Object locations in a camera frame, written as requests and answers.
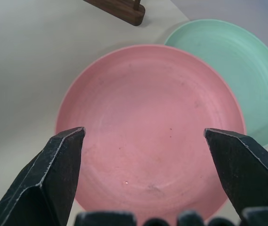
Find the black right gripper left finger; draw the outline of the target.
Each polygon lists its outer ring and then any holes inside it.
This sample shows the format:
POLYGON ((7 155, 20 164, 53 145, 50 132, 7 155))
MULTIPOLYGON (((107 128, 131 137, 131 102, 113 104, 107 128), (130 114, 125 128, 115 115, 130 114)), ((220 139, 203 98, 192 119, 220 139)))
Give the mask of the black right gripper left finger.
POLYGON ((48 140, 0 200, 0 226, 67 226, 85 134, 77 127, 48 140))

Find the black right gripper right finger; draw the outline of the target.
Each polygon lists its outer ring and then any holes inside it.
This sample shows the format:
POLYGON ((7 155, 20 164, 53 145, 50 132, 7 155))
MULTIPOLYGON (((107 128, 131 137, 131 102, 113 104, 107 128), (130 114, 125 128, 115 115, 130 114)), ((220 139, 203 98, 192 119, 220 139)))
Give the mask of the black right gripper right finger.
POLYGON ((268 226, 268 151, 233 131, 205 129, 204 137, 240 226, 268 226))

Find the dark brown wooden base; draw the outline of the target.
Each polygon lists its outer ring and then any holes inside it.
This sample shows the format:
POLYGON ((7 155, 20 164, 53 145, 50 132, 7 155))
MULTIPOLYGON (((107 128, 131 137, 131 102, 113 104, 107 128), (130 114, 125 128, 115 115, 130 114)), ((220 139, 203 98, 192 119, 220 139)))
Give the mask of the dark brown wooden base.
POLYGON ((139 26, 145 15, 141 0, 83 0, 133 26, 139 26))

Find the green plastic plate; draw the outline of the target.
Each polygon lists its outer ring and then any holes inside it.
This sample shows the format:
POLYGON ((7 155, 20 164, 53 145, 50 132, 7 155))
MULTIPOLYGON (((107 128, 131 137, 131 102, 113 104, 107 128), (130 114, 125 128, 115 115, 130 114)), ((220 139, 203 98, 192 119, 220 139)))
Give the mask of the green plastic plate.
POLYGON ((178 27, 165 44, 215 69, 241 106, 247 134, 268 146, 268 47, 259 38, 226 21, 199 19, 178 27))

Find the red plastic plate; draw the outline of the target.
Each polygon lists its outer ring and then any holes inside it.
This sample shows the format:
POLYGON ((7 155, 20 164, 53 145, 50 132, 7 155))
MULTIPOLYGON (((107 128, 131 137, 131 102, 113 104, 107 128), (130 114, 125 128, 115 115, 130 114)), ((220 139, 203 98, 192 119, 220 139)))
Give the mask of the red plastic plate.
POLYGON ((79 126, 79 205, 168 220, 184 210, 209 218, 227 199, 204 129, 246 131, 217 72, 164 45, 122 48, 87 67, 61 104, 56 132, 79 126))

